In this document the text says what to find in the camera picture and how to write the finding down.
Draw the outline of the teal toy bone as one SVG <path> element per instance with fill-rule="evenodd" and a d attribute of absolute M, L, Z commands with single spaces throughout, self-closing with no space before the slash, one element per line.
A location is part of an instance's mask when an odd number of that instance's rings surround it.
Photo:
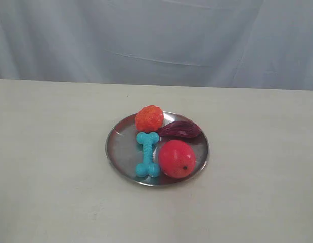
<path fill-rule="evenodd" d="M 159 142 L 159 135 L 156 132 L 139 132 L 136 136 L 136 142 L 142 145 L 143 162 L 138 163 L 135 168 L 136 176 L 150 176 L 156 178 L 160 175 L 159 164 L 153 161 L 153 146 Z"/>

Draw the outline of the orange bumpy ball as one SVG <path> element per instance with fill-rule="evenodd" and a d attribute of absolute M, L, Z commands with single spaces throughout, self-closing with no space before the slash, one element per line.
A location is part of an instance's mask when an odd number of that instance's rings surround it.
<path fill-rule="evenodd" d="M 160 107 L 150 105 L 144 107 L 135 116 L 135 126 L 141 132 L 157 131 L 164 122 L 164 114 Z"/>

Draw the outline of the dark purple ridged toy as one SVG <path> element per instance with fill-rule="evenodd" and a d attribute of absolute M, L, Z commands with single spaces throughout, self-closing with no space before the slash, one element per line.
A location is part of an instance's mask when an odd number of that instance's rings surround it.
<path fill-rule="evenodd" d="M 195 138 L 201 133 L 201 129 L 191 121 L 174 121 L 159 128 L 157 133 L 160 137 Z"/>

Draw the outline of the red toy apple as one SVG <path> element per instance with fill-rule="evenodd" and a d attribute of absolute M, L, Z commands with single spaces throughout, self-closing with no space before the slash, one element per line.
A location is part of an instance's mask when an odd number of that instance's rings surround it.
<path fill-rule="evenodd" d="M 159 151 L 158 161 L 162 172 L 175 179 L 189 176 L 196 165 L 193 149 L 181 140 L 166 142 Z"/>

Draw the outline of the round stainless steel plate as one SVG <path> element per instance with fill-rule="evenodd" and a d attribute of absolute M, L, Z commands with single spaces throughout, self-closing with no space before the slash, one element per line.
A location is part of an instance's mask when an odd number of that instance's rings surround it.
<path fill-rule="evenodd" d="M 201 132 L 195 138 L 180 138 L 174 136 L 161 137 L 160 142 L 153 146 L 153 159 L 158 162 L 161 147 L 170 140 L 186 142 L 195 154 L 196 164 L 194 170 L 185 178 L 175 179 L 161 173 L 159 177 L 150 176 L 140 178 L 136 176 L 135 167 L 143 161 L 142 145 L 136 142 L 138 131 L 135 126 L 135 116 L 132 114 L 119 121 L 110 131 L 106 139 L 106 156 L 110 164 L 119 174 L 127 180 L 150 187 L 167 187 L 187 182 L 196 177 L 208 164 L 210 147 L 206 135 Z"/>

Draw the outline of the white backdrop cloth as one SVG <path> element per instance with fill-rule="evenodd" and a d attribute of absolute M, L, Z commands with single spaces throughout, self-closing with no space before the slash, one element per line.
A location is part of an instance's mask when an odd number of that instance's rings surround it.
<path fill-rule="evenodd" d="M 0 79 L 313 90 L 313 1 L 0 1 Z"/>

